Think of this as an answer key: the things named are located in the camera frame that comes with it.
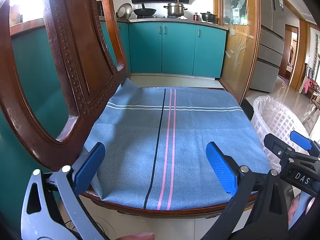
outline red bottle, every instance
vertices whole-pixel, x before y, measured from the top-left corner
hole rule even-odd
[[[195,13],[195,14],[194,14],[193,20],[194,20],[194,21],[199,21],[199,15],[198,15],[198,13]]]

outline screw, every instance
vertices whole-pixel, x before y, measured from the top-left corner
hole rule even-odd
[[[272,176],[277,176],[278,175],[278,172],[276,170],[271,170],[271,175]]]
[[[39,169],[35,169],[32,173],[34,176],[37,176],[40,174],[40,170]]]
[[[247,173],[249,171],[249,168],[247,166],[241,166],[240,170],[244,173]]]
[[[68,171],[71,170],[71,166],[70,165],[65,165],[65,166],[62,167],[61,170],[62,170],[62,172],[68,172]]]

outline tiled floor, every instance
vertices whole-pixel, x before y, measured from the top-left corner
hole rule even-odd
[[[260,91],[249,90],[246,99],[253,106],[254,100],[259,96],[270,95],[278,101],[288,106],[295,115],[303,121],[314,109],[313,104],[309,104],[309,98],[289,87],[281,78],[277,78],[275,87],[271,94]],[[320,140],[320,118],[316,123],[310,138],[315,141]]]
[[[218,217],[210,219],[150,219],[131,215],[120,214],[117,211],[97,206],[90,199],[80,196],[86,209],[93,219],[104,229],[106,235],[115,240],[118,237],[138,234],[141,232],[153,232],[156,240],[200,240]],[[65,222],[69,216],[62,204],[59,202],[59,210]],[[235,231],[241,229],[251,210],[243,213]]]
[[[140,87],[208,87],[223,88],[214,78],[202,78],[183,75],[138,74],[130,77],[131,81]]]

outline white laundry basket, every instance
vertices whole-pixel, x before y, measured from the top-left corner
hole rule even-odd
[[[273,169],[280,172],[281,166],[279,164],[280,159],[264,146],[263,140],[268,133],[277,136],[295,149],[295,151],[308,154],[307,151],[290,140],[290,133],[293,130],[306,138],[309,138],[309,135],[299,118],[286,105],[271,96],[262,96],[255,99],[253,110],[254,114],[251,124],[263,145],[263,150]]]

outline white stripe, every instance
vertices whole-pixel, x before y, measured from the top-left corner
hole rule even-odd
[[[108,102],[108,104],[112,104],[114,106],[119,106],[119,107],[127,107],[127,106],[139,106],[139,107],[161,107],[162,110],[162,106],[141,106],[141,105],[126,105],[126,106],[121,106],[121,105],[116,105],[114,103]],[[233,107],[201,107],[201,106],[176,106],[176,108],[203,108],[203,109],[232,109],[232,108],[240,108],[240,106],[233,106]]]
[[[162,110],[162,108],[130,108],[130,107],[124,107],[124,108],[118,108],[118,107],[113,107],[113,106],[108,106],[113,109],[130,109],[130,110]],[[176,111],[205,111],[205,112],[232,112],[232,111],[243,111],[242,109],[232,109],[232,110],[202,110],[202,109],[176,109]]]

